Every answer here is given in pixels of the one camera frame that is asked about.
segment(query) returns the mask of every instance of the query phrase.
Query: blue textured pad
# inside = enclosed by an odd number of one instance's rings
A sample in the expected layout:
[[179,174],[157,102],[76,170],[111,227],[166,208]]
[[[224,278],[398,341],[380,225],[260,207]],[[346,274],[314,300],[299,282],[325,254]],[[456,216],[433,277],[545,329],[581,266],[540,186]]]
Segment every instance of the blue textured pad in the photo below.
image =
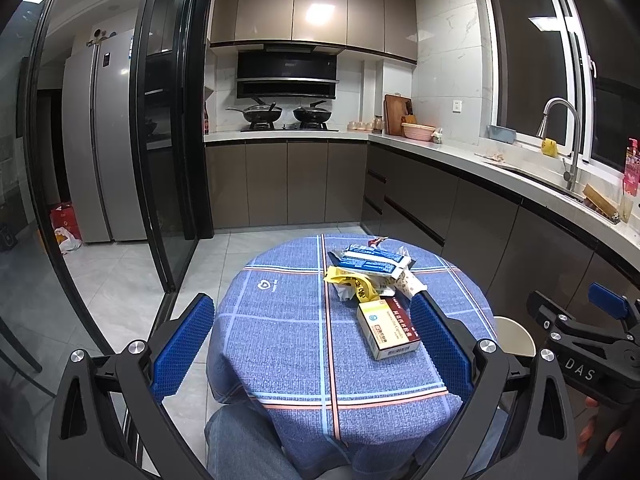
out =
[[436,365],[447,390],[466,401],[474,387],[471,363],[426,298],[416,294],[410,305],[411,322]]
[[599,283],[591,283],[588,298],[590,303],[604,310],[613,319],[625,319],[629,314],[626,300]]
[[154,363],[151,392],[157,402],[174,395],[213,326],[213,300],[204,295],[182,322]]

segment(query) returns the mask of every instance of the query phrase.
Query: refrigerator door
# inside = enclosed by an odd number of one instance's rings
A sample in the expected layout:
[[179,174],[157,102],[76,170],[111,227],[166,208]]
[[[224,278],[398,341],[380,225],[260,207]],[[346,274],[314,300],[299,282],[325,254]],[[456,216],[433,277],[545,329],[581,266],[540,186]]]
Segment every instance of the refrigerator door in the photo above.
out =
[[97,47],[66,60],[62,82],[62,138],[66,178],[78,227],[85,242],[111,239],[102,208],[92,135],[92,85]]
[[146,240],[131,159],[129,66],[133,30],[100,44],[95,139],[102,196],[114,240]]

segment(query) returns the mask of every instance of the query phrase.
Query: cutting board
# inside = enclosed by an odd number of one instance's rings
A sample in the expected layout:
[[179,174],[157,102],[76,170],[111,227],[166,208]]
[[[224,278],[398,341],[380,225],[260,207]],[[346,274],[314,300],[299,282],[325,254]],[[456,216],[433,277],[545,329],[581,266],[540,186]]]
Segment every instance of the cutting board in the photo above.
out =
[[385,95],[386,133],[403,137],[402,117],[413,113],[411,99],[399,95]]

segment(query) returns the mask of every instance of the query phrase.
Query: plaid tablecloth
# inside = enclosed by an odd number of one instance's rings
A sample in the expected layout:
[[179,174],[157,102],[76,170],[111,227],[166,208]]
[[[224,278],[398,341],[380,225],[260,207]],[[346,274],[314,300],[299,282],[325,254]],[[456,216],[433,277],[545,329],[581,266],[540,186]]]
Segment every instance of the plaid tablecloth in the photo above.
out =
[[[429,446],[428,436],[460,406],[426,350],[374,361],[356,321],[325,283],[327,251],[370,237],[298,238],[256,257],[216,307],[207,377],[218,402],[254,399],[304,478],[351,463],[354,480],[385,480]],[[497,340],[482,292],[436,254],[408,248],[414,274],[449,317],[476,339]]]

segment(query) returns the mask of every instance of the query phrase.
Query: black range hood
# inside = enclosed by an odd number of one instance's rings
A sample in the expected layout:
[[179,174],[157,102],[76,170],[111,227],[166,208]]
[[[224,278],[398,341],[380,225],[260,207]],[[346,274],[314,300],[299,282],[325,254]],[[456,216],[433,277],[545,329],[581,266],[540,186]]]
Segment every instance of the black range hood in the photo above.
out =
[[335,99],[337,56],[287,50],[238,53],[237,97]]

